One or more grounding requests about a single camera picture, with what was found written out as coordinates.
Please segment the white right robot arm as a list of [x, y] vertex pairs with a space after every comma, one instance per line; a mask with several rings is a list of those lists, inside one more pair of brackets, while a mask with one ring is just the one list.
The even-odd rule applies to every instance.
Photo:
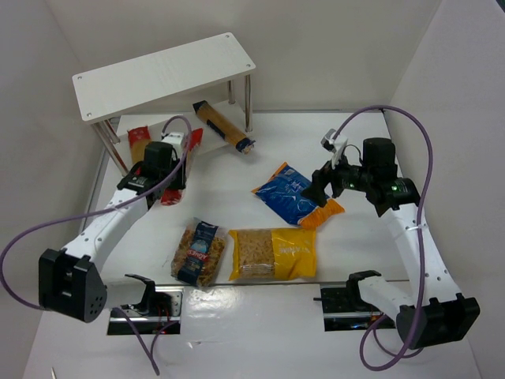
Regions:
[[363, 142], [358, 165], [348, 162], [348, 140], [330, 131], [321, 141], [332, 157], [312, 173], [303, 197], [325, 205], [345, 190], [365, 194], [387, 226], [411, 284], [407, 294], [375, 270], [349, 275], [346, 289], [356, 306], [369, 304], [395, 323], [408, 349], [418, 350], [461, 340], [480, 314], [475, 298], [465, 297], [443, 263], [423, 216], [414, 182], [398, 176], [395, 145], [387, 138]]

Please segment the red spaghetti pack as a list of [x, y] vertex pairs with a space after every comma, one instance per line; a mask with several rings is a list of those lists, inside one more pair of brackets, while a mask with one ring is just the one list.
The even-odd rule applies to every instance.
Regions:
[[164, 194], [161, 197], [161, 204], [166, 206], [171, 206], [178, 204], [184, 196], [187, 180], [189, 177], [189, 172], [193, 164], [194, 158], [198, 153], [201, 145], [202, 137], [204, 131], [199, 128], [195, 129], [191, 133], [191, 141], [189, 143], [189, 150], [186, 154], [185, 162], [178, 171], [178, 176], [174, 179], [170, 185], [165, 189]]
[[144, 159], [144, 150], [152, 142], [148, 126], [130, 129], [127, 133], [132, 165]]

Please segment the brown spaghetti pack on shelf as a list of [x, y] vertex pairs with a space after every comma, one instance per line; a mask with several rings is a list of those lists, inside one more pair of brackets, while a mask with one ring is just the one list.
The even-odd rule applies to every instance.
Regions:
[[206, 100], [193, 104], [193, 110], [204, 124], [214, 130], [226, 143], [232, 145], [238, 152], [248, 155], [255, 141], [246, 136], [223, 114], [219, 113]]

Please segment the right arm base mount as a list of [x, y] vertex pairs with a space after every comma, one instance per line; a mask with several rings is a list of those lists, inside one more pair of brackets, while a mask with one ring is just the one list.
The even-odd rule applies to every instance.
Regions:
[[364, 331], [382, 315], [375, 306], [355, 303], [342, 286], [320, 286], [313, 301], [322, 309], [325, 332]]

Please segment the Agnesi tricolour fusilli bag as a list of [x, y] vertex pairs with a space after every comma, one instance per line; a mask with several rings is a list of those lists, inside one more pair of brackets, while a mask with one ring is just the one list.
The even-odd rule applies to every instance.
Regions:
[[171, 276], [190, 286], [211, 286], [226, 248], [226, 237], [227, 229], [193, 218], [175, 250]]

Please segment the white two-tier shelf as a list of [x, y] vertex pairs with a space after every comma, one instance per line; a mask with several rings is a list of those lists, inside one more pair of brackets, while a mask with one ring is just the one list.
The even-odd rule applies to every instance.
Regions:
[[233, 104], [234, 82], [245, 80], [245, 131], [253, 129], [251, 74], [256, 65], [231, 32], [131, 58], [72, 77], [80, 114], [99, 136], [121, 174], [128, 167], [116, 150], [120, 139], [110, 118], [138, 111], [171, 96], [226, 84]]

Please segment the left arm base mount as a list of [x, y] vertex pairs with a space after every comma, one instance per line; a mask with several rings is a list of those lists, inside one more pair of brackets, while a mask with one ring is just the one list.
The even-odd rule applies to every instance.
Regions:
[[141, 336], [179, 335], [184, 287], [157, 286], [155, 293], [145, 304], [119, 306]]

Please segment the yellow macaroni bag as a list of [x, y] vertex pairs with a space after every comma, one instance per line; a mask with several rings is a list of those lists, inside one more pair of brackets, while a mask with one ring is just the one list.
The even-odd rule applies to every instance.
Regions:
[[235, 280], [313, 278], [317, 270], [316, 231], [301, 228], [238, 229], [234, 242]]

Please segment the blue orange pasta bag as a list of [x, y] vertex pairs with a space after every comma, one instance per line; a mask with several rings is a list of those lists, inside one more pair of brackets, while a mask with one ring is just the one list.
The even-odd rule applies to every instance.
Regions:
[[320, 207], [314, 201], [304, 198], [301, 192], [310, 184], [303, 174], [284, 162], [252, 193], [289, 225], [317, 229], [332, 216], [343, 214], [345, 209], [333, 199]]

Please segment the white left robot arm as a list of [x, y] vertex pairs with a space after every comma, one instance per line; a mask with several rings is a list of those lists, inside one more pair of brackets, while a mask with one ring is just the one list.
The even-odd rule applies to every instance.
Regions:
[[106, 307], [111, 290], [101, 271], [115, 246], [162, 197], [172, 182], [182, 184], [188, 143], [154, 141], [144, 159], [117, 184], [105, 209], [74, 240], [39, 258], [39, 305], [90, 323]]

